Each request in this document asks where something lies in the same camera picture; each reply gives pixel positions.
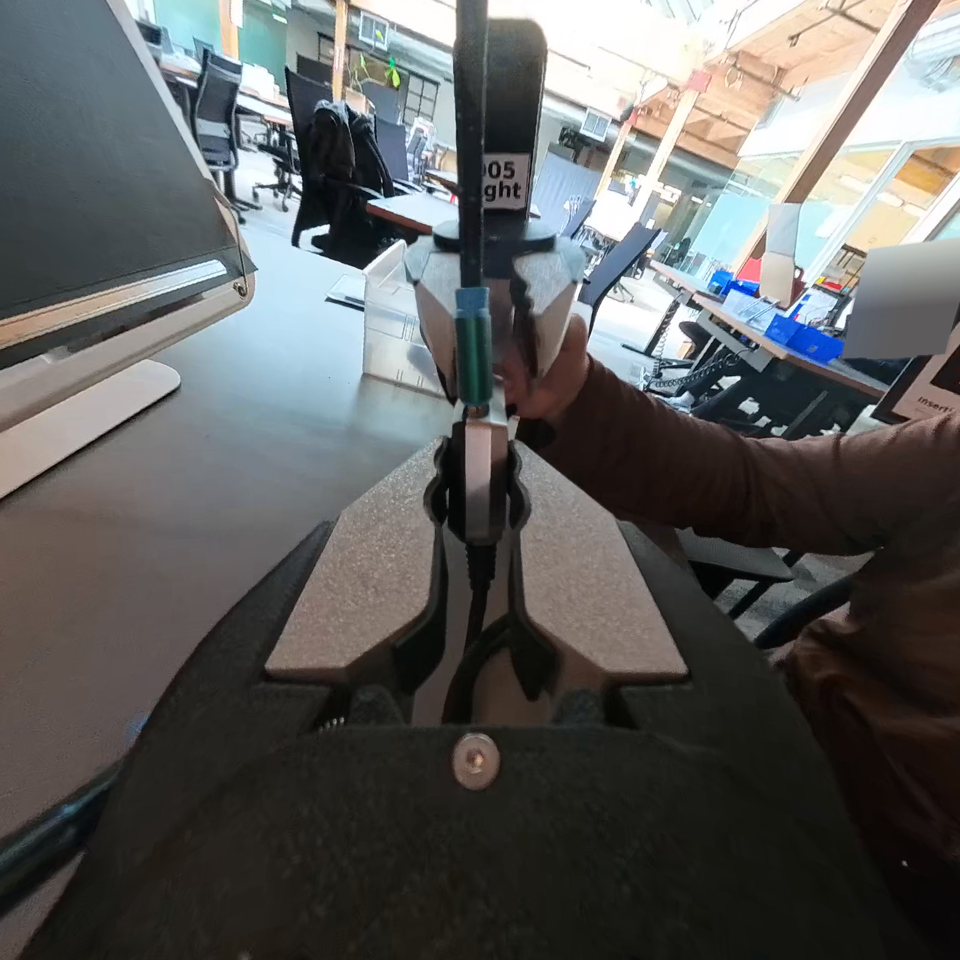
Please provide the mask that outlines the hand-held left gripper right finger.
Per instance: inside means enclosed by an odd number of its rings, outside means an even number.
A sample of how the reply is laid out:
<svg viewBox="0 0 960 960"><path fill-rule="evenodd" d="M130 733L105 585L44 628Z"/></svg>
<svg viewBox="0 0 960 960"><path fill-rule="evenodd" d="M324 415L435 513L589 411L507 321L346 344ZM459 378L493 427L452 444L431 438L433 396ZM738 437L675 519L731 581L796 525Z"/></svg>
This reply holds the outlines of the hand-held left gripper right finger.
<svg viewBox="0 0 960 960"><path fill-rule="evenodd" d="M553 659L545 688L683 683L690 671L618 521L522 442L513 526L519 613Z"/></svg>

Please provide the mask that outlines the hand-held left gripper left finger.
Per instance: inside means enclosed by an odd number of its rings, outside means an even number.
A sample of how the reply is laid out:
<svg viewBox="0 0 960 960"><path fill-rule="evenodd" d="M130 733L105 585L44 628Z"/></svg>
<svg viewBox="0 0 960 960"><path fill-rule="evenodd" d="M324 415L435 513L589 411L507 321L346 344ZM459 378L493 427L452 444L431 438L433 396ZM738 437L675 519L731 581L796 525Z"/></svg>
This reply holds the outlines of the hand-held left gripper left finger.
<svg viewBox="0 0 960 960"><path fill-rule="evenodd" d="M269 678L414 694L445 652L447 564L438 466L417 451L334 522L265 663Z"/></svg>

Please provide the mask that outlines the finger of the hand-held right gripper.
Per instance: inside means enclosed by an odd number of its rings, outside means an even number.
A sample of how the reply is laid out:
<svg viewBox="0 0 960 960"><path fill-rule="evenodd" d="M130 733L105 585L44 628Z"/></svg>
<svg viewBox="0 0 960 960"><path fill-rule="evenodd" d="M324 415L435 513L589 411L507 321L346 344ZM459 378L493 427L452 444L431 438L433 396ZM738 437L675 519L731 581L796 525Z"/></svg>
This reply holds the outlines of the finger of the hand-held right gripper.
<svg viewBox="0 0 960 960"><path fill-rule="evenodd" d="M438 246L407 246L405 272L414 289L420 335L433 358L440 386L447 398L458 399L454 316L460 255Z"/></svg>
<svg viewBox="0 0 960 960"><path fill-rule="evenodd" d="M512 262L511 339L529 378L544 378L559 355L585 264L583 253L526 253Z"/></svg>

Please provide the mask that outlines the clear plastic bin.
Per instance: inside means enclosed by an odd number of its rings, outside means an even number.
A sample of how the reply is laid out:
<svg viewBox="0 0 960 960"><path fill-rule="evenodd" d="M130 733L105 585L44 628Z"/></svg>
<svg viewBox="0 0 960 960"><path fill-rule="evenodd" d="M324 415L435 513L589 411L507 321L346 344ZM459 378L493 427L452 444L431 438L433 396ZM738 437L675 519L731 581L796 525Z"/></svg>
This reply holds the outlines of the clear plastic bin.
<svg viewBox="0 0 960 960"><path fill-rule="evenodd" d="M363 270L363 373L429 396L445 399L433 357L423 339L412 282L399 240Z"/></svg>

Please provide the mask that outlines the person's right forearm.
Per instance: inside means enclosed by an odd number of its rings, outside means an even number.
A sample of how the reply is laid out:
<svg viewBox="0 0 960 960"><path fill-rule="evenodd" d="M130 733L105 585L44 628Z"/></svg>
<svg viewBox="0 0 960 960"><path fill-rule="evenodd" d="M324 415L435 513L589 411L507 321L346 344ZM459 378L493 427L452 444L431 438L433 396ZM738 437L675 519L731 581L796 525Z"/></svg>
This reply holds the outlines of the person's right forearm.
<svg viewBox="0 0 960 960"><path fill-rule="evenodd" d="M867 433L747 438L681 414L590 358L543 456L612 513L743 546L885 544L915 523L958 523L958 415Z"/></svg>

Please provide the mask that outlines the person's right hand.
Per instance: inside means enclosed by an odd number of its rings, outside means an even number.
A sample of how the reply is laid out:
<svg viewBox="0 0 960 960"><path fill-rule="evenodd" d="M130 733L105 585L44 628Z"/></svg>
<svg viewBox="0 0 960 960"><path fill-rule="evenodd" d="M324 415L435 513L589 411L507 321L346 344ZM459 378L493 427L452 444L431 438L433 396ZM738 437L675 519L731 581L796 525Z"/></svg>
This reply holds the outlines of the person's right hand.
<svg viewBox="0 0 960 960"><path fill-rule="evenodd" d="M538 378L526 371L517 347L507 348L493 372L503 389L510 417L545 421L551 426L561 422L591 370L588 330L584 318L574 313L552 366Z"/></svg>

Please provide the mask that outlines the white top desk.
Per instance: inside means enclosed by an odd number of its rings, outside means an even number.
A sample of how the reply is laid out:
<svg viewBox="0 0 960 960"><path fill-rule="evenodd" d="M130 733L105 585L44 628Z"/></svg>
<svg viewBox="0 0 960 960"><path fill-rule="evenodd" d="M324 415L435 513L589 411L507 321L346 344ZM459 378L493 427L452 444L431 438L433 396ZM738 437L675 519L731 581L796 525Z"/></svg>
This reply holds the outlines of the white top desk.
<svg viewBox="0 0 960 960"><path fill-rule="evenodd" d="M459 207L447 199L417 192L369 199L366 213L388 225L404 242L412 244L421 236L432 234L439 225L457 220Z"/></svg>

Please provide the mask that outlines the black chair with jacket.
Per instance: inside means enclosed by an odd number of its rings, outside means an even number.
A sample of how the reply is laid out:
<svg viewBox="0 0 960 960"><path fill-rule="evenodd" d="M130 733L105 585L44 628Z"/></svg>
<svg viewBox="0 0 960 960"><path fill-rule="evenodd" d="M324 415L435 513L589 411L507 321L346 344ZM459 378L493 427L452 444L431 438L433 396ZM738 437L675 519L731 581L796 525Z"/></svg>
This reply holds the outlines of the black chair with jacket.
<svg viewBox="0 0 960 960"><path fill-rule="evenodd" d="M389 222L370 214L370 201L397 190L378 145L377 123L346 102L335 102L317 81L285 70L301 176L292 245L303 233L327 228L312 245L349 267L368 266L396 240Z"/></svg>

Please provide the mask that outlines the long desk with crates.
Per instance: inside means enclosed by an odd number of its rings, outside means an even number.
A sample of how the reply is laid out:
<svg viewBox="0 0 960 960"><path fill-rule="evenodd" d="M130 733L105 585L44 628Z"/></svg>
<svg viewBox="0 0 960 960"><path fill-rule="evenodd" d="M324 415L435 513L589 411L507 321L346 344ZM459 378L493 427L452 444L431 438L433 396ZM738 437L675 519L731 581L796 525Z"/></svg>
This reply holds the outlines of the long desk with crates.
<svg viewBox="0 0 960 960"><path fill-rule="evenodd" d="M752 437L795 440L848 432L888 386L836 359L820 365L771 342L696 278L665 264L651 264L676 294L650 341L654 372L644 390L702 421ZM695 325L706 337L689 367L668 377L675 362L663 358L666 334L677 311L698 307Z"/></svg>

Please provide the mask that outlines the cardboard box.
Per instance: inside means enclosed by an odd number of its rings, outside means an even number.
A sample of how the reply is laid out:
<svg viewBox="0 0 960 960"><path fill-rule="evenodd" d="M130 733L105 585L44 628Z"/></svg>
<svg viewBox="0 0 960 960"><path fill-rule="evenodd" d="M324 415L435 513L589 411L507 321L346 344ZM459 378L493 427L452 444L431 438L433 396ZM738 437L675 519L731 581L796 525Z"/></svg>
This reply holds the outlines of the cardboard box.
<svg viewBox="0 0 960 960"><path fill-rule="evenodd" d="M802 202L777 202L767 210L759 294L778 307L789 306L795 300L796 255L803 205Z"/></svg>

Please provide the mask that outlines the blue plastic crate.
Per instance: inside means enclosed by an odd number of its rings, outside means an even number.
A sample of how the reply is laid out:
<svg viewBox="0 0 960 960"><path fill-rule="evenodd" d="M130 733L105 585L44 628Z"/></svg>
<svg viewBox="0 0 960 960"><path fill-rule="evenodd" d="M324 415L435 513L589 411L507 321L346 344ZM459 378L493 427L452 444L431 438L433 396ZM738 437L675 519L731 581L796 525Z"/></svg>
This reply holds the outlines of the blue plastic crate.
<svg viewBox="0 0 960 960"><path fill-rule="evenodd" d="M828 365L839 359L845 346L842 339L782 314L774 315L764 337L820 365Z"/></svg>

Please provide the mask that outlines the person's upper body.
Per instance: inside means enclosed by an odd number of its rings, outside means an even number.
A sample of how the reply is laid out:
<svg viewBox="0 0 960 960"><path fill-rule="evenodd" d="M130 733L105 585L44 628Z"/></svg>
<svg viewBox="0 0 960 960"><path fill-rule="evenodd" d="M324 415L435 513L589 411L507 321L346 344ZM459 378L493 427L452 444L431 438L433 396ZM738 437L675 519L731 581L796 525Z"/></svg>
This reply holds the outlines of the person's upper body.
<svg viewBox="0 0 960 960"><path fill-rule="evenodd" d="M958 958L958 523L801 549L872 552L846 610L803 629L781 666L891 894L932 954Z"/></svg>

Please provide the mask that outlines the black monitor with white base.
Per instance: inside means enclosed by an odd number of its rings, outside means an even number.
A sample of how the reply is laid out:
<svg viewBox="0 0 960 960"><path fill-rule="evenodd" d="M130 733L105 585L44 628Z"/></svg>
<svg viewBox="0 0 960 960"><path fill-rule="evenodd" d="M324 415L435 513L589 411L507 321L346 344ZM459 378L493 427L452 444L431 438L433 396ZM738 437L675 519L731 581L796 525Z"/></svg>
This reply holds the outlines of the black monitor with white base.
<svg viewBox="0 0 960 960"><path fill-rule="evenodd" d="M2 2L1 497L168 398L256 266L124 2Z"/></svg>

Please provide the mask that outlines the framed marker sign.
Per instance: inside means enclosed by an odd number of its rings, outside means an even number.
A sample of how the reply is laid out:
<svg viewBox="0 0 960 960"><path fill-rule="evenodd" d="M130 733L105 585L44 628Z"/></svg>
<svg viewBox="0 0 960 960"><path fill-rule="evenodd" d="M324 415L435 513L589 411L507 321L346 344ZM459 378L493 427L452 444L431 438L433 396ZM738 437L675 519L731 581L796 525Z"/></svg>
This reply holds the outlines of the framed marker sign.
<svg viewBox="0 0 960 960"><path fill-rule="evenodd" d="M910 361L876 404L871 417L885 425L959 412L959 348Z"/></svg>

